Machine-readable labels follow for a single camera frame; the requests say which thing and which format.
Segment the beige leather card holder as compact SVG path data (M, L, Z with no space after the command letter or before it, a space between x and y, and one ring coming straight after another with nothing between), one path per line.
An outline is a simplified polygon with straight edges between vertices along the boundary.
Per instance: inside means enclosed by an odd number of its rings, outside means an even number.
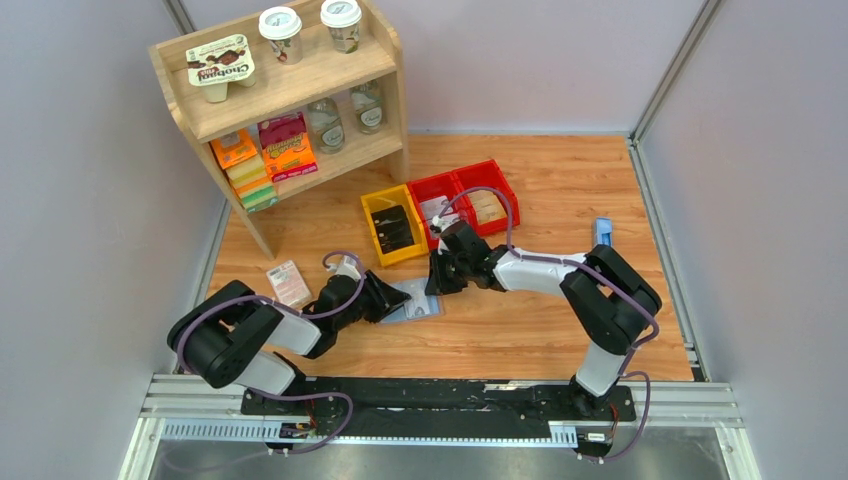
M426 277L420 277L392 283L392 287L409 294L411 299L381 320L380 324L401 324L442 315L441 298L425 294L427 281Z

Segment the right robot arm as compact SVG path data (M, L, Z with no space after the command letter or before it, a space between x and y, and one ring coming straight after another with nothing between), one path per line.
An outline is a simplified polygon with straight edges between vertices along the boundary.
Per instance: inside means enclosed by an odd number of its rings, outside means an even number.
M429 254L429 295L461 292L469 284L498 292L527 291L565 299L589 338L573 377L573 410L592 419L611 402L635 351L655 338L662 301L655 289L611 246L553 255L511 245L491 247L465 221L439 235Z

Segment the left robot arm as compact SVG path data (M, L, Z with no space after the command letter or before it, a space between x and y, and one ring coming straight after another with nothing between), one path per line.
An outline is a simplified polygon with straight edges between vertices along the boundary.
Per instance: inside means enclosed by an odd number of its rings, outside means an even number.
M179 364L213 388L238 384L267 393L285 415L306 399L301 371L265 346L317 359L333 348L341 330L364 320L378 323L411 300L367 270L331 276L302 310L273 302L233 280L178 320L167 336Z

